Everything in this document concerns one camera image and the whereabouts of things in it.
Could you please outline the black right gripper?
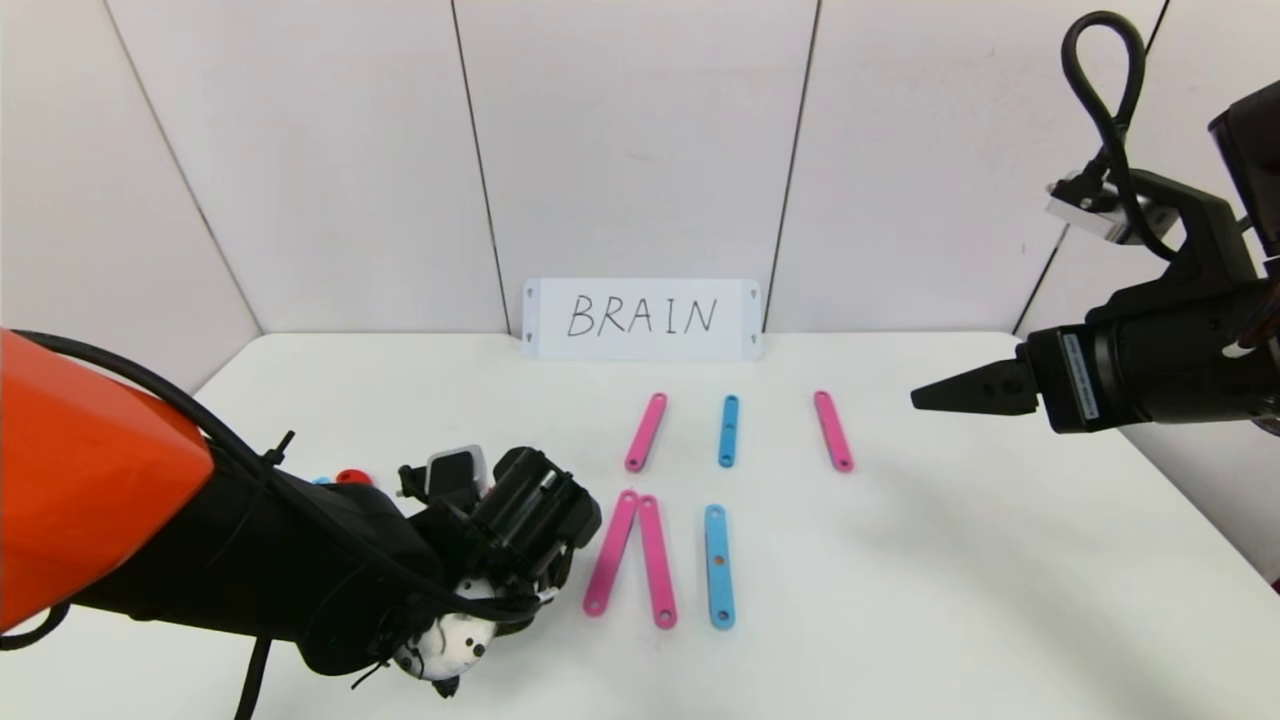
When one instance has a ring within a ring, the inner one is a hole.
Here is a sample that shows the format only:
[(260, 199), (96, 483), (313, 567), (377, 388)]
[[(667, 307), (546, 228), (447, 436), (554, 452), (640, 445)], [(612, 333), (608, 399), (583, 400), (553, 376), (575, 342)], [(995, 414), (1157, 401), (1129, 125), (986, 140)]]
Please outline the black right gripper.
[(1258, 281), (1180, 306), (1038, 331), (1019, 359), (923, 386), (910, 393), (911, 405), (1020, 416), (1038, 410), (1039, 391), (1060, 434), (1270, 416), (1271, 346), (1243, 357), (1222, 352), (1265, 287)]

